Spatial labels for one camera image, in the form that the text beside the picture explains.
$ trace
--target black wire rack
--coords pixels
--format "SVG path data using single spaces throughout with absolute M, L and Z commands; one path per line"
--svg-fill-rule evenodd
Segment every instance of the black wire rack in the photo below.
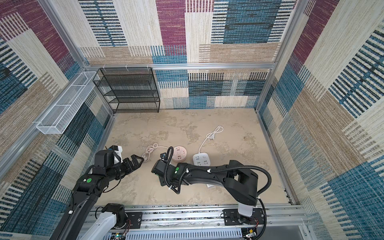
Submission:
M 100 68 L 93 83 L 114 113 L 155 113 L 160 98 L 152 68 Z

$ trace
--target round pink power strip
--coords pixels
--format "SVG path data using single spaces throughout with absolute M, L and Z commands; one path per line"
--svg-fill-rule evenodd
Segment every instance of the round pink power strip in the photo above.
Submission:
M 187 150 L 185 147 L 177 146 L 173 148 L 172 160 L 175 162 L 183 162 L 187 158 Z

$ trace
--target white power cord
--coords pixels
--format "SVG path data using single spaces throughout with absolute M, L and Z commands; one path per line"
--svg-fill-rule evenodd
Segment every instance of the white power cord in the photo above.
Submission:
M 145 150 L 145 153 L 143 153 L 143 155 L 141 155 L 141 157 L 144 158 L 144 162 L 147 162 L 147 161 L 149 160 L 149 158 L 150 158 L 150 156 L 151 156 L 151 152 L 155 151 L 156 148 L 158 148 L 158 147 L 164 147 L 164 148 L 168 149 L 168 147 L 165 147 L 165 146 L 159 146 L 159 145 L 157 144 L 157 142 L 154 143 L 153 145 L 149 145 L 149 146 L 147 147 L 147 149 Z
M 224 128 L 222 126 L 217 126 L 217 128 L 213 131 L 213 132 L 210 132 L 206 135 L 206 139 L 203 141 L 203 143 L 201 144 L 200 148 L 199 148 L 199 153 L 200 153 L 200 150 L 201 150 L 201 147 L 204 145 L 205 141 L 207 139 L 210 139 L 210 140 L 214 140 L 215 139 L 215 134 L 216 133 L 219 133 L 219 132 L 222 132 L 224 131 Z

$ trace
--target patterned wall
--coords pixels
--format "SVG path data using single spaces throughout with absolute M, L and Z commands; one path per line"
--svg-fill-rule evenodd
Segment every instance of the patterned wall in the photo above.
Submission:
M 0 239 L 49 239 L 109 121 L 92 90 L 62 135 L 39 135 L 0 185 Z
M 79 70 L 36 0 L 0 1 L 0 155 Z
M 273 62 L 295 2 L 52 1 L 91 65 Z
M 310 0 L 260 114 L 319 239 L 384 239 L 384 1 Z
M 254 108 L 269 71 L 156 70 L 160 108 Z

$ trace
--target white wire basket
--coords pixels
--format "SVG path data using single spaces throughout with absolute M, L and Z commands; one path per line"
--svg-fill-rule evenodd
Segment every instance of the white wire basket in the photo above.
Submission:
M 96 72 L 82 72 L 37 125 L 43 134 L 63 134 L 99 80 Z

